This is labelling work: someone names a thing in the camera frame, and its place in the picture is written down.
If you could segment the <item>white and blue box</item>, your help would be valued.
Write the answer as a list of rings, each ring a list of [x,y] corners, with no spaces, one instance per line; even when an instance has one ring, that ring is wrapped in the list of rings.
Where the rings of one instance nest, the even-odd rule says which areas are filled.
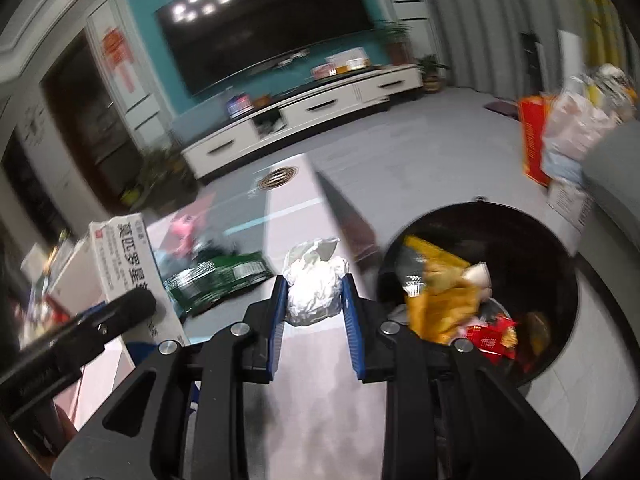
[[[166,340],[187,346],[190,340],[165,290],[141,214],[91,222],[89,240],[103,296],[112,301],[135,288],[152,292],[155,313],[122,335],[134,364],[140,364]]]

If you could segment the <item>yellow potato chip bag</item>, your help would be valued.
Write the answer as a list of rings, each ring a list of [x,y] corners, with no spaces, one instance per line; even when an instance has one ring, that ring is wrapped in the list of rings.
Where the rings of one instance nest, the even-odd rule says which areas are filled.
[[[408,235],[396,261],[404,291],[408,323],[421,339],[449,344],[480,312],[491,288],[480,289],[462,278],[471,263],[442,248]]]

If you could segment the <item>green snack bag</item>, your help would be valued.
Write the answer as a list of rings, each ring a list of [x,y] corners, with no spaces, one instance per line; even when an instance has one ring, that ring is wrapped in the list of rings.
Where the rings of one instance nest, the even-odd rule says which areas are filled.
[[[195,263],[164,281],[169,297],[177,305],[178,317],[193,318],[273,277],[260,252],[217,256]]]

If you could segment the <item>white tissue paper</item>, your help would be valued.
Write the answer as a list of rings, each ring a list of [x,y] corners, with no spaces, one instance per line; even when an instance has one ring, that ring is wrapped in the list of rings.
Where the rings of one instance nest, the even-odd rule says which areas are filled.
[[[342,279],[349,263],[336,253],[339,242],[338,237],[315,238],[286,254],[282,275],[288,283],[288,324],[309,326],[341,312]]]

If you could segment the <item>black round trash bin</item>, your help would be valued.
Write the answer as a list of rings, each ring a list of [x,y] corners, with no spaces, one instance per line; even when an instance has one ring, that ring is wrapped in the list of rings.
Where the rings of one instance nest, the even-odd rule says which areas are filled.
[[[454,257],[483,300],[475,322],[512,318],[514,357],[498,363],[515,385],[537,378],[563,351],[577,316],[575,263],[560,240],[534,217],[510,206],[458,203],[432,210],[388,246],[376,279],[376,299],[392,310],[404,303],[398,276],[405,242],[421,242]]]

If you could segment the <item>white storage box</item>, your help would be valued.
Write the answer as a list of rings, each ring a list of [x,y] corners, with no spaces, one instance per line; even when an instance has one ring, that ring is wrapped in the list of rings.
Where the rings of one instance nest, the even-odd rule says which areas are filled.
[[[104,304],[105,296],[88,237],[76,244],[65,266],[48,286],[46,299],[69,316]]]

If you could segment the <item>red snack packet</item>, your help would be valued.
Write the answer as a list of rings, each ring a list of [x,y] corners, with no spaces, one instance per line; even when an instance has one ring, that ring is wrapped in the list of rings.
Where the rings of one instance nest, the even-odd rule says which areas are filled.
[[[463,337],[469,339],[492,364],[515,359],[518,345],[516,323],[503,314],[498,314],[492,322],[466,326]]]

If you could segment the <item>pink crumpled wrapper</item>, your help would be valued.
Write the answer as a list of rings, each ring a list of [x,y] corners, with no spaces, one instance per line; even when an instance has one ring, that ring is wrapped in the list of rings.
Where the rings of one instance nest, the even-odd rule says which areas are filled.
[[[172,253],[179,258],[190,257],[193,252],[198,230],[198,218],[185,214],[175,218],[169,225],[169,233],[177,240],[177,246]]]

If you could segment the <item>potted plant by door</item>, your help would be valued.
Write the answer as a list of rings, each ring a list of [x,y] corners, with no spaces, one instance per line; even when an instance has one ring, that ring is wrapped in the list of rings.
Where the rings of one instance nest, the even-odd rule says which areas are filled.
[[[120,196],[128,212],[153,211],[164,216],[191,203],[198,182],[180,148],[153,148],[142,154],[137,177]]]

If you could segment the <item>blue box on cabinet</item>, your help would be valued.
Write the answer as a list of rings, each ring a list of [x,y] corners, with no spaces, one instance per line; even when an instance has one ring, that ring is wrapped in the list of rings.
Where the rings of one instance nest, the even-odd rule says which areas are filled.
[[[247,93],[232,96],[226,103],[226,110],[230,119],[235,119],[254,110],[252,99]]]

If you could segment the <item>red gift bag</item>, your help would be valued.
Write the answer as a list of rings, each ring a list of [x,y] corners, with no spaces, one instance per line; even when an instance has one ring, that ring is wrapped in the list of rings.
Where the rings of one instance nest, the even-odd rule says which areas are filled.
[[[550,178],[542,170],[544,128],[552,99],[546,96],[526,96],[518,101],[518,119],[523,133],[523,169],[530,180],[546,188]]]

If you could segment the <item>small potted plant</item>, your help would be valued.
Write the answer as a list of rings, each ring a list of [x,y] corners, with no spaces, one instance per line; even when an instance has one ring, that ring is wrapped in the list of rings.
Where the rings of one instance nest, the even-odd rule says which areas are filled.
[[[439,61],[436,54],[428,54],[416,61],[418,64],[423,89],[426,93],[437,93],[442,90],[444,80],[442,73],[447,73],[450,67]]]

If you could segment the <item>large black television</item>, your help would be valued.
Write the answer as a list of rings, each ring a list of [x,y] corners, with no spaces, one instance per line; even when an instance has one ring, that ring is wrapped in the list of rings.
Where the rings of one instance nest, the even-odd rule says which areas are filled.
[[[155,17],[192,94],[288,52],[373,28],[362,0],[172,0]]]

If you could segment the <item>tall potted plant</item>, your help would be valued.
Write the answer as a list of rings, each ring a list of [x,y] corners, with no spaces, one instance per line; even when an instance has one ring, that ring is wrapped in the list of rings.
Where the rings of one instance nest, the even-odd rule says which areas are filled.
[[[379,21],[375,31],[393,65],[412,62],[408,27],[403,22]]]

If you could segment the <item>round wall clock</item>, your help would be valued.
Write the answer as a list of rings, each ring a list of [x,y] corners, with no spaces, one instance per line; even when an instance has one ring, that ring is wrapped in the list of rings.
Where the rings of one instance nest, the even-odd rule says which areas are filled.
[[[46,109],[41,102],[29,105],[23,115],[24,142],[29,146],[37,146],[42,142],[46,132]]]

